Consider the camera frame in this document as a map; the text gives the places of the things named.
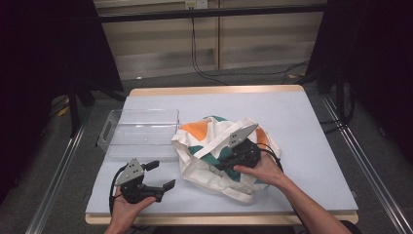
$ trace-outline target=green fabric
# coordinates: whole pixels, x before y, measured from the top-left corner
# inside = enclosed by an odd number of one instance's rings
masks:
[[[223,122],[223,121],[228,121],[222,117],[219,116],[207,116],[206,118],[214,118],[216,121],[218,122]],[[203,147],[200,145],[194,145],[194,146],[190,146],[189,152],[194,155],[196,152],[200,151]],[[219,152],[219,156],[218,158],[225,158],[228,155],[230,155],[232,153],[231,148],[230,147],[224,147],[221,152]],[[219,163],[219,161],[213,157],[213,155],[211,153],[208,153],[207,155],[203,156],[201,158],[201,160],[203,160],[204,162],[209,163],[210,165],[217,165]],[[231,169],[227,169],[224,170],[225,174],[233,181],[235,182],[240,182],[241,180],[241,173],[239,172],[235,172],[234,170]]]

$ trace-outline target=metal rail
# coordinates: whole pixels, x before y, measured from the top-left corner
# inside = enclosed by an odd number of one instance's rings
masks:
[[[63,157],[56,169],[55,175],[49,184],[49,188],[46,194],[43,196],[43,200],[36,210],[34,217],[31,219],[30,224],[27,227],[26,234],[39,234],[42,233],[52,207],[55,203],[58,191],[63,183],[66,176],[67,170],[70,166],[70,162],[76,152],[77,146],[82,138],[82,134],[85,130],[86,123],[88,123],[89,117],[91,115],[91,107],[86,109],[86,113],[79,128],[79,131],[74,137],[69,140],[69,143],[64,151]]]
[[[333,100],[330,97],[324,96],[323,101],[333,120],[337,121],[337,127],[341,126],[341,123],[338,122],[340,120],[340,116],[336,112],[337,109],[334,105]],[[380,179],[377,172],[374,170],[373,166],[367,158],[367,155],[358,144],[350,128],[348,126],[344,126],[340,128],[340,132],[346,143],[349,145],[351,151],[353,152],[358,165],[364,172],[364,175],[370,183],[373,191],[376,193],[376,196],[378,197],[383,208],[386,210],[389,218],[397,229],[397,232],[400,234],[413,233],[412,227],[408,223],[399,204],[394,199],[393,195],[389,192],[383,181]]]
[[[181,10],[151,13],[129,13],[129,14],[104,14],[97,17],[73,18],[73,19],[52,19],[53,21],[71,21],[78,23],[86,22],[123,22],[123,21],[145,21],[145,20],[176,20],[191,18],[212,18],[212,17],[234,17],[252,15],[271,14],[292,14],[292,13],[315,13],[325,11],[351,11],[354,4],[341,3],[334,5],[327,4],[307,4],[307,5],[287,5],[274,7],[249,7],[249,8],[215,8],[200,10]]]

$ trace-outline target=white fabric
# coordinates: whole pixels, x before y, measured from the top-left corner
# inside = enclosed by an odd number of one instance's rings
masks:
[[[210,117],[208,123],[208,134],[206,139],[197,140],[190,133],[184,130],[178,130],[172,139],[180,162],[182,177],[193,184],[197,185],[206,192],[213,194],[225,194],[231,198],[242,202],[250,202],[253,198],[253,191],[267,187],[267,184],[255,183],[257,179],[251,175],[241,174],[240,182],[233,181],[223,171],[217,170],[214,166],[201,160],[209,152],[216,150],[218,153],[212,155],[217,158],[219,152],[228,146],[230,133],[238,129],[255,124],[250,119],[242,119],[236,123],[231,121],[216,121]],[[270,147],[280,157],[281,150],[276,143],[266,133]],[[248,137],[251,141],[256,142],[256,134]],[[188,150],[189,146],[201,145],[203,148],[194,155]]]

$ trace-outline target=black curtain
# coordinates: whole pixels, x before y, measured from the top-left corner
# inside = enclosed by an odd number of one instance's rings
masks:
[[[92,0],[0,1],[1,201],[34,154],[53,98],[69,86],[123,90],[102,25],[82,21],[93,17]]]
[[[413,163],[413,2],[369,1],[346,77],[357,98]]]

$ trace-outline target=table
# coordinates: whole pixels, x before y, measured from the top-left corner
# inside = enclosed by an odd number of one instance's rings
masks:
[[[136,89],[131,91],[124,106],[124,109],[131,108],[177,108],[181,124],[197,121],[211,114],[225,115],[222,117],[236,120],[249,117],[259,123],[280,146],[284,171],[298,186],[337,218],[352,223],[358,221],[357,204],[326,141],[314,110],[300,86]],[[109,223],[108,208],[105,207],[106,204],[102,204],[104,201],[107,203],[109,187],[105,186],[110,184],[114,173],[123,165],[125,162],[117,162],[110,157],[105,158],[88,204],[87,223]],[[146,209],[136,223],[142,225],[300,223],[286,199],[276,188],[259,191],[255,194],[256,199],[254,198],[253,204],[242,205],[230,198],[206,194],[184,181],[179,177],[177,165],[177,162],[161,162],[160,168],[157,169],[162,171],[160,175],[147,174],[144,181],[147,184],[176,176],[176,185],[166,193],[162,203]],[[200,206],[199,202],[194,202],[197,199],[214,206]]]

